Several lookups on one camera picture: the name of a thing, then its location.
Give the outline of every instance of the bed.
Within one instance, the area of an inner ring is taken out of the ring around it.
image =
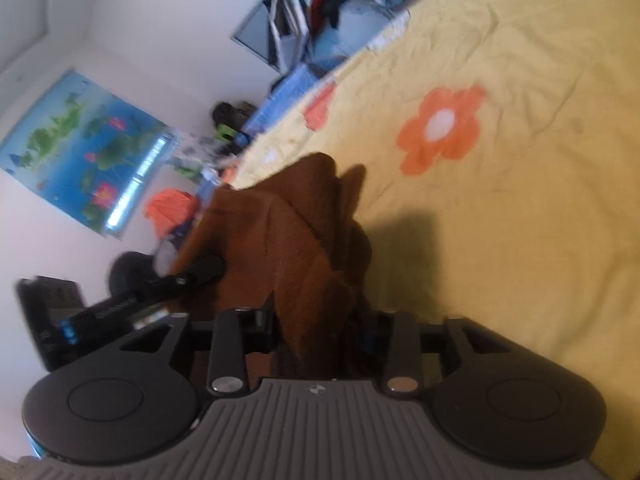
[[[259,137],[235,179],[311,152],[364,164],[369,301],[469,316],[591,380],[608,410],[593,459],[620,479],[640,470],[639,10],[421,0],[400,38]]]

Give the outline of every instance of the folded cloth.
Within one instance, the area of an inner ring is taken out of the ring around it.
[[[251,188],[217,190],[172,270],[219,254],[225,275],[174,308],[206,320],[260,307],[273,291],[284,340],[276,357],[286,356],[275,360],[275,374],[338,376],[340,334],[371,256],[353,220],[364,173],[355,166],[338,177],[334,160],[315,153]]]

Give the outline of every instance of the orange plastic bag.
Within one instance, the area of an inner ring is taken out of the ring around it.
[[[156,235],[162,239],[195,215],[197,209],[198,199],[193,195],[179,189],[163,189],[146,203],[145,218],[154,223]]]

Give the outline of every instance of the white flower center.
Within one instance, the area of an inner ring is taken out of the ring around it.
[[[443,108],[438,110],[431,116],[429,122],[424,128],[424,136],[427,140],[435,142],[443,139],[453,128],[456,122],[456,113],[451,108]]]

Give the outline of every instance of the blue poster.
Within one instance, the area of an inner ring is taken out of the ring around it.
[[[98,233],[119,235],[172,145],[169,128],[68,72],[0,146],[0,168]]]

